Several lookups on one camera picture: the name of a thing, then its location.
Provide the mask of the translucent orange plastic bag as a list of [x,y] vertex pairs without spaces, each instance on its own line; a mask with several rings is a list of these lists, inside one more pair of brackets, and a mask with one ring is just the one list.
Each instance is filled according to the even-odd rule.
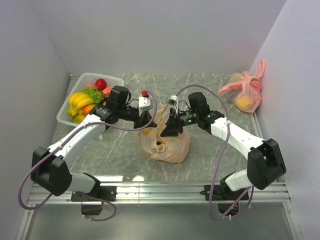
[[166,126],[167,108],[167,105],[163,105],[156,111],[154,119],[157,124],[156,128],[147,127],[136,132],[137,143],[153,160],[179,164],[189,152],[191,134],[186,129],[179,136],[161,137]]

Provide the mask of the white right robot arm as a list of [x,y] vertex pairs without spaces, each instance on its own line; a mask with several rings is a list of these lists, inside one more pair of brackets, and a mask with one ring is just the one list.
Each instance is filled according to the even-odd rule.
[[238,190],[249,187],[264,190],[287,172],[279,144],[274,139],[254,136],[227,120],[219,111],[211,110],[201,92],[191,93],[188,100],[189,109],[179,112],[177,96],[168,98],[167,102],[172,107],[160,135],[177,137],[183,133],[184,127],[196,124],[238,150],[246,158],[247,168],[220,180],[220,194],[224,199],[231,200]]

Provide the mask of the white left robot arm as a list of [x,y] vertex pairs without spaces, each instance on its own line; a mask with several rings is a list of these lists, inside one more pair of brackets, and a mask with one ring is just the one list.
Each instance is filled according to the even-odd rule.
[[150,110],[157,109],[154,94],[144,90],[137,107],[130,106],[127,98],[130,91],[124,86],[114,86],[107,98],[102,99],[63,139],[48,148],[38,147],[32,156],[31,180],[54,196],[78,192],[89,201],[95,201],[102,194],[101,182],[88,173],[74,173],[70,166],[88,143],[107,129],[118,126],[118,120],[134,123],[133,131],[155,127]]

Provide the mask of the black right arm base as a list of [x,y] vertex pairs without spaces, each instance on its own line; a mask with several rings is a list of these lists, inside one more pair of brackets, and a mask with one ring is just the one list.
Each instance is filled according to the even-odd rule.
[[253,197],[253,192],[251,191],[249,195],[249,190],[247,190],[246,188],[241,188],[240,190],[237,190],[237,191],[230,191],[230,190],[225,190],[225,188],[221,185],[215,184],[212,194],[210,194],[210,189],[211,189],[211,185],[205,185],[204,190],[200,192],[200,194],[205,197],[206,201],[209,201],[209,198],[212,197],[213,201],[218,201],[218,202],[231,201],[233,203],[244,193],[244,195],[240,200],[241,201],[248,200],[247,207],[244,208],[243,210],[240,210],[240,204],[239,203],[235,204],[232,209],[227,211],[226,215],[228,217],[235,217],[238,214],[242,213],[245,209],[249,207],[249,204],[251,203],[251,200]]

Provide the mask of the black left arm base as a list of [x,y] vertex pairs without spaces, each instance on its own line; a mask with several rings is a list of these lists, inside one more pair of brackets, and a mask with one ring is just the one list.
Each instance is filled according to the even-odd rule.
[[99,216],[103,208],[109,205],[113,209],[111,216],[106,218],[109,220],[117,213],[117,207],[114,204],[116,195],[116,186],[98,186],[94,187],[89,193],[73,192],[70,200],[71,202],[81,203],[81,214],[92,221],[94,220],[92,217]]

